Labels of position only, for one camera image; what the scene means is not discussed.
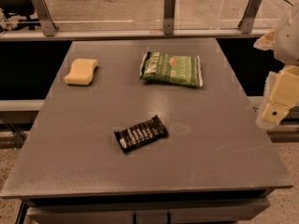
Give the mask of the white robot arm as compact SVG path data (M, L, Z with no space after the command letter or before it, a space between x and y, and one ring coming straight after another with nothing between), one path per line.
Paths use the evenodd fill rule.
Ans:
M277 73L270 72L264 84L256 125L268 130L278 126L299 103L299 3L253 47L272 50L274 58L284 64Z

